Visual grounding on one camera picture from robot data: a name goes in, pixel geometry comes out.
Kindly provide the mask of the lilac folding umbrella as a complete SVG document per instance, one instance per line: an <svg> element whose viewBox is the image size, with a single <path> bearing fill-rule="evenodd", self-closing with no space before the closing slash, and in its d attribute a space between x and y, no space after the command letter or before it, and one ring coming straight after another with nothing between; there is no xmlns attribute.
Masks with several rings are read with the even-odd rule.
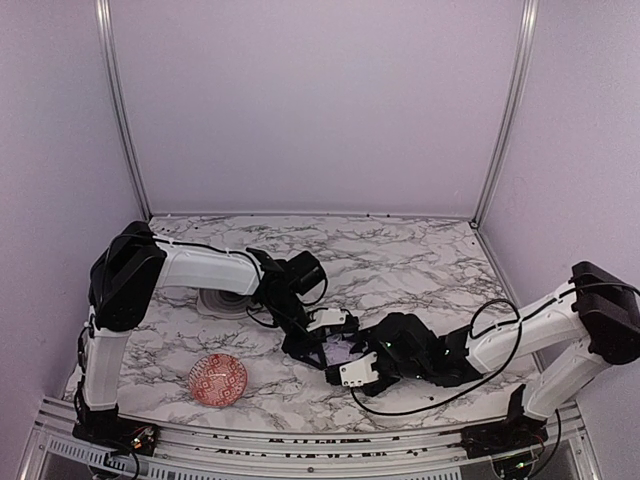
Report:
<svg viewBox="0 0 640 480"><path fill-rule="evenodd" d="M354 344L341 338L331 338L322 344L328 367L342 365L358 360L362 353L354 350Z"/></svg>

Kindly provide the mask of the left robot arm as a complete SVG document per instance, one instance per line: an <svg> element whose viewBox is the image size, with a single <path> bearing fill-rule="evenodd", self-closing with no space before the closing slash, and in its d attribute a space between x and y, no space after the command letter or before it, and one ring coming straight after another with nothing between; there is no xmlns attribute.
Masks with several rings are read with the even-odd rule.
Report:
<svg viewBox="0 0 640 480"><path fill-rule="evenodd" d="M327 284L325 270L309 251L274 259L256 248L179 241L155 234L145 222L130 223L90 270L89 314L78 337L78 424L87 429L119 424L117 385L124 350L156 289L186 287L248 297L284 332L287 355L323 369L325 339L359 328L357 318L344 309L315 309L302 301L316 286Z"/></svg>

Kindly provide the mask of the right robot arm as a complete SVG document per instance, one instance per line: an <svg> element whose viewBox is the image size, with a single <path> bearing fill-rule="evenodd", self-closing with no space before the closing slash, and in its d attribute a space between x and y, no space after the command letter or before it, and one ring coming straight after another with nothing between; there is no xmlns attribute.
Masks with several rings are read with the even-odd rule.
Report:
<svg viewBox="0 0 640 480"><path fill-rule="evenodd" d="M414 314L394 312L354 336L360 357L325 371L331 385L375 396L401 379L467 391L515 359L557 344L565 350L511 395L516 417L544 423L599 373L639 358L639 290L583 261L554 292L479 330L436 335Z"/></svg>

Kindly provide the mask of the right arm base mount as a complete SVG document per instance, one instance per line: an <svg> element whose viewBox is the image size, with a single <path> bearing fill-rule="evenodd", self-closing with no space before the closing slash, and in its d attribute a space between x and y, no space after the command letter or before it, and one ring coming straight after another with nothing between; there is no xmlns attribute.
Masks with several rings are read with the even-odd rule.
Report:
<svg viewBox="0 0 640 480"><path fill-rule="evenodd" d="M547 420L525 414L524 390L525 386L521 385L512 392L504 419L464 427L460 431L461 446L469 459L530 447L548 439Z"/></svg>

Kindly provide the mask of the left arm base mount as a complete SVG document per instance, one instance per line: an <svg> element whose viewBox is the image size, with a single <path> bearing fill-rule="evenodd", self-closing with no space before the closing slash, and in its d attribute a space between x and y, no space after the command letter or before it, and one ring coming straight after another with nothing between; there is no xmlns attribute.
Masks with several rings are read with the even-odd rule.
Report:
<svg viewBox="0 0 640 480"><path fill-rule="evenodd" d="M76 423L72 430L74 438L124 450L128 447L134 453L152 456L160 433L155 424L118 418L115 423L87 427Z"/></svg>

